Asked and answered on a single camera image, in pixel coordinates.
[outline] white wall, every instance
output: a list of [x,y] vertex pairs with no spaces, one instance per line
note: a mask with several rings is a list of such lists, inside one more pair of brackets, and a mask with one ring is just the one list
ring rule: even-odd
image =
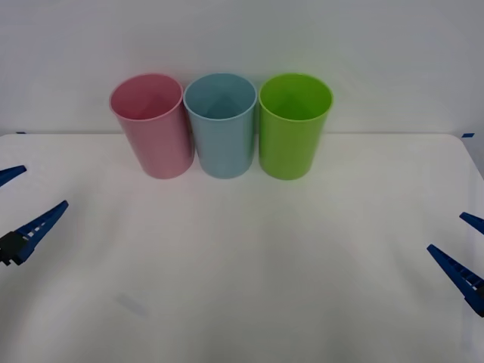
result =
[[313,73],[332,132],[484,131],[482,0],[2,0],[0,132],[119,131],[121,80]]

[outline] table surface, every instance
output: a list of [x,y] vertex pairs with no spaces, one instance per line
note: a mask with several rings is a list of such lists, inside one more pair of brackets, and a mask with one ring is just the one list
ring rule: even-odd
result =
[[0,267],[4,363],[476,361],[484,321],[426,251],[484,275],[484,183],[450,135],[325,135],[312,171],[257,159],[146,176],[123,135],[6,135],[2,234],[67,199]]

